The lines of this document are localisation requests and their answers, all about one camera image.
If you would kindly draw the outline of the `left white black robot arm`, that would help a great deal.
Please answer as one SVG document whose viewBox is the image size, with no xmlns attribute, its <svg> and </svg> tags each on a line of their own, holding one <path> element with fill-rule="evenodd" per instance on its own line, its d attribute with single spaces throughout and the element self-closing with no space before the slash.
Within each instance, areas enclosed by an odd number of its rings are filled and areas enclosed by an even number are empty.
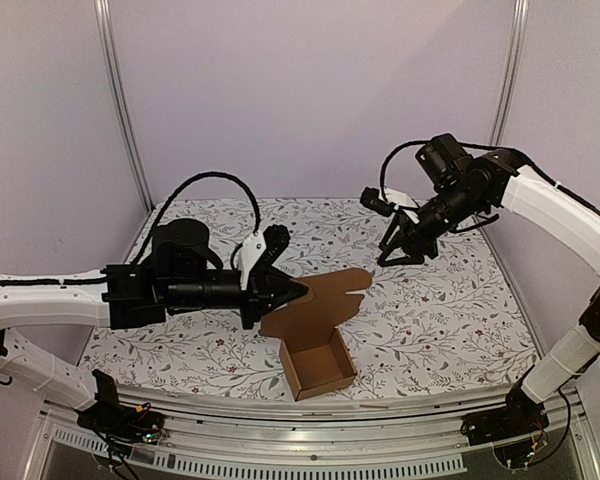
<svg viewBox="0 0 600 480">
<path fill-rule="evenodd" d="M 158 226 L 138 263 L 49 278 L 0 274 L 0 373 L 76 411 L 88 410 L 108 434 L 128 426 L 114 380 L 85 373 L 31 344 L 24 326 L 87 325 L 111 330 L 163 323 L 170 315 L 235 310 L 249 330 L 276 308 L 306 296 L 307 286 L 274 267 L 289 244 L 282 225 L 249 235 L 239 267 L 226 269 L 209 246 L 208 227 L 193 219 Z"/>
</svg>

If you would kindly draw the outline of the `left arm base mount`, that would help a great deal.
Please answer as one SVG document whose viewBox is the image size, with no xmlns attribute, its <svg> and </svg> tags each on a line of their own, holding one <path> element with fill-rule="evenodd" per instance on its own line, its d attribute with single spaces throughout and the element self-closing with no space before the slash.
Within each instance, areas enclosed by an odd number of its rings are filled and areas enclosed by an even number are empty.
<svg viewBox="0 0 600 480">
<path fill-rule="evenodd" d="M 114 379 L 100 370 L 92 372 L 96 381 L 95 403 L 78 411 L 78 425 L 127 443 L 155 443 L 163 433 L 166 417 L 154 411 L 149 402 L 123 405 Z"/>
</svg>

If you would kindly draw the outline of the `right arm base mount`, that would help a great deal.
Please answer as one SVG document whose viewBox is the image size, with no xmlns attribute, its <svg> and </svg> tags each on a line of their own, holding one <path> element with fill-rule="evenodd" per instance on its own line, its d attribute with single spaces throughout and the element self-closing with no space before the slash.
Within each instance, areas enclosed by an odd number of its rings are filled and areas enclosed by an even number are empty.
<svg viewBox="0 0 600 480">
<path fill-rule="evenodd" d="M 540 431 L 549 426 L 543 403 L 535 403 L 516 384 L 502 407 L 469 413 L 462 417 L 460 433 L 470 445 L 497 442 Z"/>
</svg>

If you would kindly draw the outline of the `brown cardboard box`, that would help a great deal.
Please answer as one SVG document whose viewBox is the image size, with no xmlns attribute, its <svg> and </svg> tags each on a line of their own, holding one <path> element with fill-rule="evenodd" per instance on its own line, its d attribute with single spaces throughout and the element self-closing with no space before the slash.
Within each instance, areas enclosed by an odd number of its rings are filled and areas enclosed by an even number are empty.
<svg viewBox="0 0 600 480">
<path fill-rule="evenodd" d="M 295 401 L 344 389 L 356 378 L 339 326 L 359 313 L 372 275 L 349 268 L 298 281 L 310 293 L 264 316 L 259 330 L 280 340 L 279 357 Z"/>
</svg>

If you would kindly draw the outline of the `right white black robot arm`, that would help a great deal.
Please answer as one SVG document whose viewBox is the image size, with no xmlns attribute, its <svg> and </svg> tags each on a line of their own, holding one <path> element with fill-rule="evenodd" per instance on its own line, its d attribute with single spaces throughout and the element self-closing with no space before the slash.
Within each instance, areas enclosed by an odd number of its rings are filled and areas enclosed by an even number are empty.
<svg viewBox="0 0 600 480">
<path fill-rule="evenodd" d="M 433 183 L 435 196 L 419 205 L 384 186 L 367 189 L 362 203 L 391 222 L 379 244 L 381 267 L 421 265 L 438 254 L 437 240 L 460 232 L 460 223 L 483 214 L 496 221 L 502 208 L 560 241 L 600 278 L 600 211 L 543 172 L 526 154 L 506 147 L 473 145 L 450 133 L 416 140 L 415 158 Z M 535 420 L 542 403 L 600 356 L 600 287 L 575 327 L 515 384 L 497 427 L 517 436 Z"/>
</svg>

